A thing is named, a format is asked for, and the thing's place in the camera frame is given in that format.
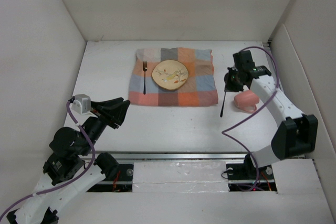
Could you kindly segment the pink mug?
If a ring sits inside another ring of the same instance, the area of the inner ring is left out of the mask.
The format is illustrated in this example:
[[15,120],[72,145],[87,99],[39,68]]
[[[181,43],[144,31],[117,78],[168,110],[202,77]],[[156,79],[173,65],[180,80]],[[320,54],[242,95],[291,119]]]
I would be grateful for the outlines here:
[[234,97],[234,104],[238,109],[241,109],[248,113],[254,113],[257,111],[257,104],[260,102],[260,98],[251,90],[243,91]]

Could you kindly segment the black spoon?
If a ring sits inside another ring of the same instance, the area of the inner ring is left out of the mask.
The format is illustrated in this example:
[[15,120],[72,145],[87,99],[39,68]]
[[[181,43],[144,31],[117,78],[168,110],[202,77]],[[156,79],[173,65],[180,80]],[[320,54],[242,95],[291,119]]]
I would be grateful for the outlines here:
[[221,112],[220,112],[220,118],[222,118],[223,114],[224,114],[226,94],[227,94],[227,88],[225,87],[224,88],[224,97],[223,97],[223,102],[222,102],[222,107],[221,107]]

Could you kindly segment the checkered orange blue cloth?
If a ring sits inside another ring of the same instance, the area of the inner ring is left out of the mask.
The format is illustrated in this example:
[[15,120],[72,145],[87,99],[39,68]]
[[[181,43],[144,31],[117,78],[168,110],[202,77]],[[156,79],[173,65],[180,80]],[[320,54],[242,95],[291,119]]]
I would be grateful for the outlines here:
[[210,49],[144,48],[135,53],[129,100],[143,106],[212,106],[218,103]]

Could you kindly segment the black fork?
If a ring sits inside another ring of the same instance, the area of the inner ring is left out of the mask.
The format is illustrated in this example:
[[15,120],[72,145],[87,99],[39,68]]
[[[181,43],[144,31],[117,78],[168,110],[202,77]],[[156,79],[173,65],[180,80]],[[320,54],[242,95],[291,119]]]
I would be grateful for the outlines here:
[[146,95],[146,72],[148,70],[148,62],[143,61],[143,73],[144,73],[144,84],[143,84],[143,94]]

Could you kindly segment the beige bird pattern plate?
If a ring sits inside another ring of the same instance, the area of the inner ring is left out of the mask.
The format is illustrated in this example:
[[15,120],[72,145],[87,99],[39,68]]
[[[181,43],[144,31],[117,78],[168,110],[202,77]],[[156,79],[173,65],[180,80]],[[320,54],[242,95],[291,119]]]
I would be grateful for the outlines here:
[[165,60],[156,65],[152,79],[162,89],[177,90],[187,81],[188,75],[186,66],[181,62]]

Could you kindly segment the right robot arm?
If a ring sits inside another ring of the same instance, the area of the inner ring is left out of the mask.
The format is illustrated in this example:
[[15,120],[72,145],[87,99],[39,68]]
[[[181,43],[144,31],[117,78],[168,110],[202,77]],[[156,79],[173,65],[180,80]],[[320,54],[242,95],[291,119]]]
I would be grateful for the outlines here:
[[242,92],[247,87],[262,100],[278,126],[268,146],[245,156],[244,175],[254,179],[261,174],[262,167],[313,152],[318,119],[297,108],[281,91],[269,69],[255,65],[249,50],[235,53],[233,59],[234,66],[228,68],[224,78],[225,90]]

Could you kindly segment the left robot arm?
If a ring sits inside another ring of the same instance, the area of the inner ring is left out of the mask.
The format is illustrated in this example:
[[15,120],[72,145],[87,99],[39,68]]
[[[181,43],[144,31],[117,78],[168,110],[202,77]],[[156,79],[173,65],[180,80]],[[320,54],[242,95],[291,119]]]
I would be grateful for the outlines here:
[[52,154],[43,165],[34,191],[13,203],[2,218],[9,223],[58,223],[60,213],[78,195],[96,183],[119,177],[119,164],[111,154],[94,148],[106,129],[118,129],[125,120],[129,100],[94,102],[78,94],[66,103],[76,128],[62,127],[49,144]]

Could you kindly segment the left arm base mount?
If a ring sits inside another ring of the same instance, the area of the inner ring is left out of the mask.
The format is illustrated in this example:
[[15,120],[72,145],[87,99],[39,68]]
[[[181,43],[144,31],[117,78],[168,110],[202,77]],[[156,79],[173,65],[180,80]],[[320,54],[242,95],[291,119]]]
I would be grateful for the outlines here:
[[121,163],[114,177],[104,179],[92,186],[88,192],[92,193],[129,193],[132,192],[134,175],[133,163]]

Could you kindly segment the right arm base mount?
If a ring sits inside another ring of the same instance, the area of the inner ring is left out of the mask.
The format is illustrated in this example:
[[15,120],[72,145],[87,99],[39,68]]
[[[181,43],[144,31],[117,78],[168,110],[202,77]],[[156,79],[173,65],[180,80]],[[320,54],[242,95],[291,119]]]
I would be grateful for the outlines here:
[[277,191],[272,166],[259,167],[257,172],[250,157],[243,163],[227,163],[221,177],[228,181],[229,191]]

